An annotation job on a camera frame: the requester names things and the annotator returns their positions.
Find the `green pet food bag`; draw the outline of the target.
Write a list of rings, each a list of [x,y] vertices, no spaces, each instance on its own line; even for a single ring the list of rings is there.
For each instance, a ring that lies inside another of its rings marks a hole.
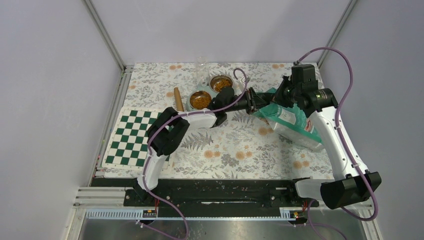
[[[293,107],[283,107],[270,103],[252,115],[266,120],[275,133],[298,145],[313,151],[324,149],[316,128],[296,104]]]

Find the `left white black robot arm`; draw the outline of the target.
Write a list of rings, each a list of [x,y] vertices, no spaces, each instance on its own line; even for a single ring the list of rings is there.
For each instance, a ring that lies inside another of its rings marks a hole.
[[[136,199],[144,206],[154,202],[153,189],[158,185],[165,160],[180,146],[187,131],[217,127],[227,120],[228,112],[244,110],[251,114],[273,99],[271,92],[255,92],[249,88],[236,95],[233,88],[224,87],[204,109],[178,112],[172,107],[166,108],[147,130],[147,155],[137,178],[141,188],[136,192]]]

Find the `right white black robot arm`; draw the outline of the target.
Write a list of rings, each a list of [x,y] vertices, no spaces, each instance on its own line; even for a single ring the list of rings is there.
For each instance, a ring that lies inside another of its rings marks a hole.
[[[273,100],[286,108],[297,105],[304,112],[321,137],[333,172],[333,181],[298,180],[286,193],[291,205],[299,206],[309,198],[323,201],[333,210],[374,197],[381,176],[370,172],[359,157],[340,118],[340,105],[330,89],[319,88],[312,64],[293,66]]]

